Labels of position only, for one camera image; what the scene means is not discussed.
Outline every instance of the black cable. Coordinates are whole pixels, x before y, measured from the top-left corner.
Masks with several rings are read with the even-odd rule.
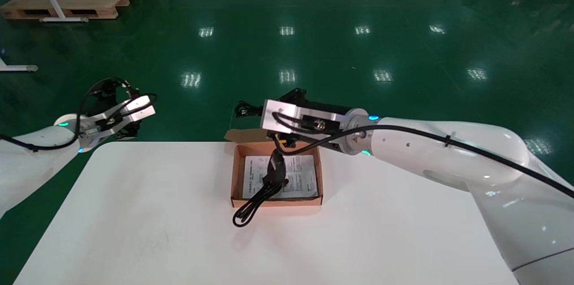
[[[73,144],[78,139],[78,136],[80,136],[80,115],[84,111],[84,105],[86,103],[86,100],[91,95],[91,93],[94,91],[94,89],[99,86],[100,83],[105,82],[107,80],[118,81],[118,82],[122,83],[123,85],[125,85],[125,87],[127,89],[133,91],[133,88],[131,88],[131,85],[126,80],[123,80],[121,78],[116,78],[114,76],[99,80],[94,85],[92,85],[92,87],[90,89],[88,89],[88,92],[86,92],[86,94],[82,98],[82,101],[80,101],[80,109],[78,109],[78,113],[76,113],[76,126],[74,128],[74,137],[71,140],[69,140],[68,142],[65,142],[61,145],[55,145],[55,146],[39,146],[39,145],[27,144],[26,142],[16,140],[12,137],[9,137],[9,136],[3,135],[3,134],[0,134],[0,140],[6,140],[6,142],[10,142],[11,144],[15,144],[15,145],[18,145],[20,147],[29,149],[33,152],[37,152],[38,150],[56,150],[56,149],[62,149],[62,148],[66,148],[67,146],[70,146],[71,144]]]
[[[289,129],[293,130],[294,132],[297,133],[303,133],[303,134],[326,134],[326,132],[321,132],[318,130],[307,130],[307,129],[301,129],[301,128],[297,128],[297,127],[293,127],[293,126],[289,126],[289,124],[283,120],[281,120],[281,118],[285,118],[289,121],[293,121],[293,122],[297,122],[300,125],[310,125],[313,126],[313,122],[309,122],[309,121],[305,121],[302,119],[297,119],[297,118],[293,118],[293,117],[289,117],[288,115],[284,115],[283,113],[278,113],[278,112],[274,112],[271,113],[271,115],[273,116],[273,119],[275,119],[277,122],[279,122],[281,125],[285,126],[285,127],[289,127]]]
[[[282,187],[282,184],[272,185],[271,183],[265,183],[247,203],[235,212],[233,215],[233,225],[238,228],[248,225],[263,202],[281,191]]]
[[[289,125],[285,125],[284,123],[282,123],[281,121],[278,121],[279,123],[281,123],[281,125],[284,125],[286,127],[288,127],[289,129],[293,129],[296,127],[291,127]],[[360,132],[366,132],[369,130],[396,130],[396,131],[400,131],[400,132],[406,132],[406,133],[411,133],[411,134],[416,134],[419,136],[425,136],[426,138],[430,138],[430,139],[434,139],[434,140],[438,140],[440,142],[444,142],[445,143],[445,147],[449,146],[449,145],[453,145],[455,147],[458,148],[462,148],[465,150],[469,150],[470,152],[479,154],[481,156],[484,156],[486,158],[489,158],[491,160],[494,160],[495,162],[499,162],[505,166],[511,167],[516,169],[517,171],[520,171],[522,173],[525,173],[526,175],[529,175],[551,187],[553,187],[554,189],[557,189],[558,191],[564,193],[565,195],[568,195],[569,197],[571,197],[572,199],[574,199],[574,191],[560,183],[558,183],[557,181],[546,177],[544,175],[542,175],[541,173],[535,172],[530,168],[521,166],[519,164],[516,164],[515,162],[512,162],[511,160],[508,160],[506,158],[503,158],[502,156],[498,156],[497,154],[493,154],[489,151],[483,150],[481,148],[475,147],[475,146],[471,146],[469,144],[465,144],[463,142],[457,141],[457,140],[453,140],[451,139],[451,136],[447,135],[447,136],[439,136],[436,134],[432,134],[432,133],[427,133],[427,132],[423,132],[421,130],[418,129],[413,129],[413,128],[409,128],[409,127],[403,127],[403,126],[394,126],[394,125],[369,125],[369,126],[362,126],[362,127],[357,127],[357,128],[353,128],[353,129],[349,129],[349,130],[345,130],[344,132],[341,133],[336,133],[333,134],[331,136],[328,136],[327,138],[323,138],[321,140],[318,140],[312,144],[309,144],[301,149],[298,150],[293,150],[292,152],[286,152],[285,150],[283,150],[283,148],[281,148],[281,144],[279,143],[279,140],[277,140],[277,138],[274,138],[274,142],[275,142],[275,147],[278,149],[278,151],[284,155],[284,156],[293,156],[296,154],[300,154],[300,153],[304,153],[307,152],[308,150],[312,150],[313,148],[316,148],[318,146],[321,146],[324,143],[330,142],[332,140],[336,140],[338,138],[341,138],[343,136],[348,136],[350,134],[354,134],[354,133],[360,133]]]

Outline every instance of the wire bundle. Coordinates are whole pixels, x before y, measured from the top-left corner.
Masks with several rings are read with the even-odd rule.
[[[267,201],[273,195],[279,193],[285,184],[286,183],[274,185],[269,182],[265,183],[263,187],[257,193],[255,193],[255,195],[253,195],[253,197],[249,199],[247,203],[242,205],[242,207],[240,207],[235,212],[233,215],[233,225],[238,228],[248,225],[255,216],[257,209],[259,209],[263,202]]]

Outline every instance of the robotic arm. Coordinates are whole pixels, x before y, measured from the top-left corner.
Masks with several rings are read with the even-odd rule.
[[[321,145],[364,153],[437,183],[471,193],[502,258],[521,285],[574,280],[574,191],[512,131],[480,123],[380,118],[363,109],[322,105],[295,89],[260,115],[282,154]],[[288,152],[297,140],[310,145]]]
[[[117,103],[116,90],[127,88],[129,99]],[[88,96],[96,102],[88,109]],[[109,136],[137,136],[139,122],[154,115],[154,93],[141,94],[125,80],[104,79],[86,94],[77,114],[67,114],[53,126],[9,138],[0,135],[0,218],[29,197],[79,153],[92,150]]]

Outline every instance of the cardboard box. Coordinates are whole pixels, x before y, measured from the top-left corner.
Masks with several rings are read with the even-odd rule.
[[[233,170],[231,172],[231,205],[233,207],[241,207],[248,201],[243,199],[245,156],[270,156],[275,149],[275,143],[267,138],[267,131],[263,129],[231,129],[225,134],[225,139],[237,143],[233,156]],[[298,142],[296,148],[289,148],[288,151],[297,150],[304,146],[307,146],[307,143]],[[319,150],[314,148],[302,153],[302,155],[313,155],[315,175],[317,177],[317,197],[269,199],[261,207],[322,205],[323,189]]]

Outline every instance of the green epoxy floor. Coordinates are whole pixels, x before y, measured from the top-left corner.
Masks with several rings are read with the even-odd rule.
[[[4,134],[76,111],[106,76],[159,95],[139,132],[147,141],[223,140],[238,100],[302,87],[381,116],[508,127],[574,181],[574,0],[131,0],[117,20],[0,19],[0,33],[6,62],[39,66],[0,74]],[[16,278],[89,156],[0,221],[0,284]]]

